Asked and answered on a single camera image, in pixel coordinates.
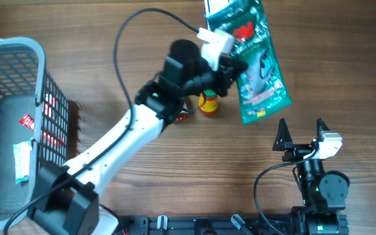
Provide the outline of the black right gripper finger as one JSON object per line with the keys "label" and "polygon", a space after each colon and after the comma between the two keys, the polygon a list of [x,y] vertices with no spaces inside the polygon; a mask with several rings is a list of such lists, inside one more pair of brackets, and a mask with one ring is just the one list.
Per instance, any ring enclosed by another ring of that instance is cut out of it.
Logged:
{"label": "black right gripper finger", "polygon": [[317,136],[321,137],[323,131],[329,131],[330,129],[327,127],[325,122],[319,118],[317,119]]}
{"label": "black right gripper finger", "polygon": [[285,118],[279,120],[279,127],[272,147],[273,151],[287,151],[293,148],[292,137]]}

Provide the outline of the chilli sauce bottle green cap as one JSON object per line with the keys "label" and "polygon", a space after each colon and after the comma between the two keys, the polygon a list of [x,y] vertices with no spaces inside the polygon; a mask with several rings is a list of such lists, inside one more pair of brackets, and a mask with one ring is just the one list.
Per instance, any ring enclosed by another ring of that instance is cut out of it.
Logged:
{"label": "chilli sauce bottle green cap", "polygon": [[212,90],[203,91],[198,100],[198,109],[205,116],[213,116],[218,111],[218,96]]}

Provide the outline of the green 3M gloves packet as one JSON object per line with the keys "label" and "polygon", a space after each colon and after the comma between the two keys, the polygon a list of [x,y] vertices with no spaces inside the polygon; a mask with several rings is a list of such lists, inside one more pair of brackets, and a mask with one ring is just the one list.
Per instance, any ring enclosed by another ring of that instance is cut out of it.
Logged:
{"label": "green 3M gloves packet", "polygon": [[206,16],[211,30],[231,34],[236,42],[230,53],[248,68],[237,79],[244,125],[266,118],[292,104],[272,42],[261,0],[231,0],[231,4]]}

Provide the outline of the small jar green lid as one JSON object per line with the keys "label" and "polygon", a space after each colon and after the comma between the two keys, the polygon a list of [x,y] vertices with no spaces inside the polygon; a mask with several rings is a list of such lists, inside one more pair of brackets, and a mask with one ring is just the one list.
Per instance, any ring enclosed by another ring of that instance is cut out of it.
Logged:
{"label": "small jar green lid", "polygon": [[178,117],[175,119],[175,123],[177,122],[181,122],[183,120],[185,120],[187,117],[189,116],[189,112],[187,111],[186,108],[182,108],[180,114],[178,115]]}

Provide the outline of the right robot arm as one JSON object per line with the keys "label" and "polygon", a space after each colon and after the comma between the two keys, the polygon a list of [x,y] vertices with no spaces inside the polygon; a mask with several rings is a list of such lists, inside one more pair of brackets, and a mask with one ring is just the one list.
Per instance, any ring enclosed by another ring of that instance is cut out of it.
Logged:
{"label": "right robot arm", "polygon": [[333,213],[345,209],[349,178],[338,171],[325,171],[323,162],[334,157],[342,147],[342,137],[317,120],[317,137],[309,144],[295,144],[285,119],[279,120],[273,150],[282,151],[282,161],[296,166],[294,178],[304,205],[315,213]]}

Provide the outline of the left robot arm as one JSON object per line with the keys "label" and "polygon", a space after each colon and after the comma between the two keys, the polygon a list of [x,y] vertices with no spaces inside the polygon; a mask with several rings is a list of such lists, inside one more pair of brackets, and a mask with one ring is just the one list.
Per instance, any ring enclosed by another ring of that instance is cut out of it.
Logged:
{"label": "left robot arm", "polygon": [[211,89],[224,97],[247,63],[210,43],[172,43],[158,80],[148,81],[128,111],[86,152],[39,172],[28,218],[49,234],[113,234],[119,219],[99,199],[117,172],[183,110],[186,96]]}

